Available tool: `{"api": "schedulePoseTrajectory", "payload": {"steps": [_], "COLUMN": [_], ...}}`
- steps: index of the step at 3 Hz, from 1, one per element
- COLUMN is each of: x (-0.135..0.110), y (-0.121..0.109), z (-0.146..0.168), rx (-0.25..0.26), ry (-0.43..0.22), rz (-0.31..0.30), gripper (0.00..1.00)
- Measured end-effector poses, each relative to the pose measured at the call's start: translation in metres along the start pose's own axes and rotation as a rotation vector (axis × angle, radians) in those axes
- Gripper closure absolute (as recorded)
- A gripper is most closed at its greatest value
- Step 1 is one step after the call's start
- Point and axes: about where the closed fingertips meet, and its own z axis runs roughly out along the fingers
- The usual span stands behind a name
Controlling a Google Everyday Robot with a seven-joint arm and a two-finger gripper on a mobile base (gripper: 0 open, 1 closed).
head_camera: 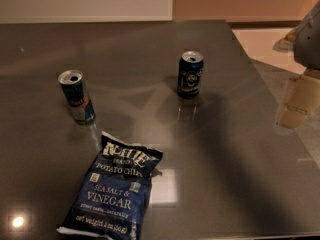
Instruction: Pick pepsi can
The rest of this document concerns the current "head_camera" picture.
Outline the grey and cream robot arm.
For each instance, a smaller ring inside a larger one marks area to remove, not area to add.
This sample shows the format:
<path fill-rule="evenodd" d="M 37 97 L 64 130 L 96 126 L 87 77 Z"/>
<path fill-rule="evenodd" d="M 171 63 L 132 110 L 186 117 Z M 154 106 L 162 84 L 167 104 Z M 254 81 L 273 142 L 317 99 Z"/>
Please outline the grey and cream robot arm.
<path fill-rule="evenodd" d="M 294 61 L 305 67 L 288 80 L 276 112 L 276 125 L 293 130 L 320 107 L 320 1 L 274 48 L 291 50 Z"/>

